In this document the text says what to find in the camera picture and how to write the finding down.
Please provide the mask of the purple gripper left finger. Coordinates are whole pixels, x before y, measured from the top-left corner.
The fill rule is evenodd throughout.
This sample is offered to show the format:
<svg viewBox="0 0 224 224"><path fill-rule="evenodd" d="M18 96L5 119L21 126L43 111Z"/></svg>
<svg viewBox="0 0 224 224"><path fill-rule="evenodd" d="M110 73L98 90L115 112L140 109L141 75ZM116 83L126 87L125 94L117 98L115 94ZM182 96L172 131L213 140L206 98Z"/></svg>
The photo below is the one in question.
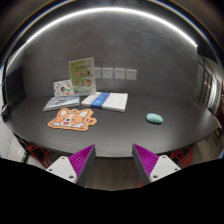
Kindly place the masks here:
<svg viewBox="0 0 224 224"><path fill-rule="evenodd" d="M90 145L69 157L59 157L47 171L84 187L95 155L95 145Z"/></svg>

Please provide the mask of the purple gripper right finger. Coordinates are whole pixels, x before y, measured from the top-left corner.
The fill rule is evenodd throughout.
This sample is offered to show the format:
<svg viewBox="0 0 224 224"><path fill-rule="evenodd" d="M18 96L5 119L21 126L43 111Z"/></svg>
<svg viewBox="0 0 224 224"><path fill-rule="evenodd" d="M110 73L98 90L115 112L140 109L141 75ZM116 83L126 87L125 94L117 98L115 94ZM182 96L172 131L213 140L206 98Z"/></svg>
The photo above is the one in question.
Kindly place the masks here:
<svg viewBox="0 0 224 224"><path fill-rule="evenodd" d="M168 156L158 156L137 144L132 145L132 155L143 186L180 170Z"/></svg>

